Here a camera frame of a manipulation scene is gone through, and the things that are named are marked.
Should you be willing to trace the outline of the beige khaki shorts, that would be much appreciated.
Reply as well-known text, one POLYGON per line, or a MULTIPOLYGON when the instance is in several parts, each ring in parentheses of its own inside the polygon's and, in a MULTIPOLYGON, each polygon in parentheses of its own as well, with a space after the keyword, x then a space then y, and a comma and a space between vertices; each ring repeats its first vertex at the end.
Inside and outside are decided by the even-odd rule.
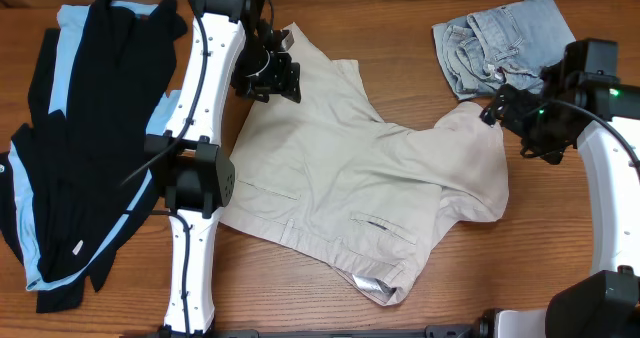
POLYGON ((494 222, 509 188, 503 132, 463 102, 434 127, 384 121, 354 60, 332 60, 297 26, 302 98, 257 103, 231 159, 225 225, 331 266, 382 306, 401 303, 460 221, 494 222))

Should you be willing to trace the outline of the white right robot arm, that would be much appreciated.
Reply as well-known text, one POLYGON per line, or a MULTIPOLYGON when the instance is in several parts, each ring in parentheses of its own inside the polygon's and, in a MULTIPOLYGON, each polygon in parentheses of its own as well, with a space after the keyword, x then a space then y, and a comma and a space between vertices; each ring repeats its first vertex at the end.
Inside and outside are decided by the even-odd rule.
POLYGON ((493 309, 470 337, 636 337, 639 334, 639 89, 617 76, 618 45, 570 43, 543 69, 540 93, 505 84, 482 111, 521 139, 521 155, 584 164, 594 237, 591 273, 544 309, 493 309))

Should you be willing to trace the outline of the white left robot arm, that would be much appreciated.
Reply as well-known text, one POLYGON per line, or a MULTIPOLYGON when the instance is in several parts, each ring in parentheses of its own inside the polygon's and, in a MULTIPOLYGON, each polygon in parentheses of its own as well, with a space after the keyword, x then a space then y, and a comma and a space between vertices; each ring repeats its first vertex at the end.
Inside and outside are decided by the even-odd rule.
POLYGON ((235 184, 222 148, 229 92, 266 103, 280 95, 301 100, 300 66, 288 53, 288 30, 276 30, 262 11, 271 0, 188 0, 193 39, 176 108, 144 150, 172 230, 168 308, 159 337, 210 337, 214 241, 235 184))

